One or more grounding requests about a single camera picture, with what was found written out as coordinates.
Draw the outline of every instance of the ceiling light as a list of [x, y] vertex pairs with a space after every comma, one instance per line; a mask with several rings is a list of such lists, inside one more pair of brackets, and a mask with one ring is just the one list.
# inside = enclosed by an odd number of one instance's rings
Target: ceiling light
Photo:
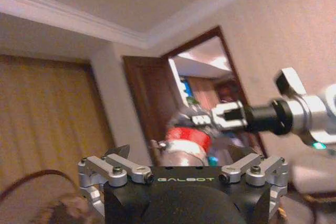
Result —
[[224, 57], [218, 57], [218, 58], [210, 61], [209, 65], [214, 66], [216, 68], [223, 69], [223, 70], [231, 70], [230, 67], [227, 64], [225, 64], [226, 61], [227, 61], [226, 58], [224, 58]]
[[182, 52], [182, 53], [178, 54], [178, 56], [180, 56], [182, 58], [185, 58], [185, 59], [190, 59], [190, 60], [194, 59], [192, 57], [192, 55], [190, 53], [188, 53], [188, 52]]

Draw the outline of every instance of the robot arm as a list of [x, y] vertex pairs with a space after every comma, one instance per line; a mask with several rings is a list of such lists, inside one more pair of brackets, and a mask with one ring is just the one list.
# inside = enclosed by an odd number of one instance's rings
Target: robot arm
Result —
[[336, 144], [336, 84], [320, 95], [307, 95], [293, 68], [282, 69], [276, 78], [284, 99], [267, 106], [243, 106], [241, 102], [218, 104], [212, 117], [221, 131], [271, 131], [276, 135], [289, 132], [315, 148]]

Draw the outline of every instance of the metal linkage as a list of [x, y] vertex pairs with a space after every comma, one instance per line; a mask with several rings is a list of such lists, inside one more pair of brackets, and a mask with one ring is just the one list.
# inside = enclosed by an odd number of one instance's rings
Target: metal linkage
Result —
[[246, 183], [252, 186], [263, 186], [267, 178], [275, 171], [276, 174], [282, 168], [281, 157], [269, 157], [265, 159], [259, 166], [252, 166], [246, 171]]
[[101, 186], [108, 182], [111, 186], [120, 187], [127, 183], [127, 173], [123, 169], [116, 169], [104, 160], [95, 156], [82, 159], [78, 163], [79, 186], [93, 209], [104, 217], [104, 204], [100, 191], [94, 185]]
[[154, 180], [154, 175], [148, 166], [138, 165], [117, 154], [108, 155], [105, 161], [111, 165], [120, 166], [125, 169], [135, 183], [151, 184]]
[[280, 197], [287, 193], [288, 163], [282, 157], [269, 157], [259, 166], [252, 166], [246, 171], [246, 182], [252, 186], [270, 183], [269, 218], [277, 211]]
[[226, 184], [237, 183], [242, 174], [246, 173], [251, 166], [259, 165], [260, 161], [261, 158], [258, 154], [250, 153], [231, 165], [222, 166], [222, 174], [219, 179]]
[[269, 157], [263, 160], [258, 154], [251, 153], [237, 162], [222, 167], [219, 180], [224, 184], [237, 183], [246, 173], [246, 183], [251, 186], [271, 184], [269, 218], [277, 211], [280, 197], [287, 193], [288, 163], [282, 157]]

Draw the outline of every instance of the bolt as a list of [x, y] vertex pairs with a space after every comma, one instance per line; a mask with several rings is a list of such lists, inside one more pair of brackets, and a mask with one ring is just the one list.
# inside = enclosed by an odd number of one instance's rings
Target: bolt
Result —
[[218, 179], [220, 182], [222, 182], [223, 184], [229, 184], [230, 183], [230, 177], [227, 176], [226, 174], [220, 174], [218, 176]]
[[122, 173], [122, 168], [120, 166], [114, 166], [112, 172], [114, 174], [121, 174]]
[[147, 173], [143, 179], [147, 185], [150, 185], [154, 181], [154, 175], [152, 173]]
[[254, 174], [259, 174], [261, 172], [260, 166], [258, 165], [251, 166], [250, 170], [251, 170], [251, 173], [254, 173]]

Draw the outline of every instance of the door frame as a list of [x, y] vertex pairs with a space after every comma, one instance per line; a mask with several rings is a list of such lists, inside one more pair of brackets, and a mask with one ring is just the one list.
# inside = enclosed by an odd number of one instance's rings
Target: door frame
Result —
[[[186, 43], [183, 43], [183, 44], [179, 45], [178, 47], [174, 48], [173, 50], [171, 50], [171, 51], [163, 54], [161, 56], [161, 58], [168, 61], [169, 59], [172, 59], [172, 58], [176, 57], [178, 54], [180, 54], [182, 52], [185, 52], [185, 51], [188, 51], [188, 50], [192, 49], [193, 47], [198, 46], [199, 44], [201, 44], [201, 43], [203, 43], [203, 42], [205, 42], [205, 41], [207, 41], [209, 39], [212, 39], [212, 38], [214, 38], [216, 36], [222, 42], [223, 50], [224, 50], [224, 52], [225, 52], [225, 54], [227, 56], [227, 59], [228, 59], [228, 61], [230, 63], [233, 75], [234, 75], [234, 77], [235, 77], [235, 79], [237, 81], [238, 87], [239, 87], [239, 95], [241, 97], [241, 101], [244, 104], [249, 105], [247, 97], [246, 97], [246, 93], [244, 92], [243, 86], [241, 84], [240, 77], [239, 77], [237, 69], [236, 69], [236, 66], [235, 66], [235, 64], [233, 62], [232, 54], [230, 52], [230, 49], [229, 49], [229, 47], [227, 45], [227, 42], [226, 42], [226, 39], [224, 37], [222, 28], [220, 26], [215, 26], [214, 28], [211, 28], [210, 30], [206, 31], [205, 33], [203, 33], [201, 35], [198, 35], [195, 38], [187, 41]], [[258, 141], [258, 144], [259, 144], [259, 146], [261, 148], [261, 151], [263, 152], [263, 155], [265, 157], [267, 157], [266, 150], [265, 150], [265, 147], [264, 147], [264, 145], [262, 143], [260, 134], [256, 133], [256, 136], [257, 136], [257, 141]]]

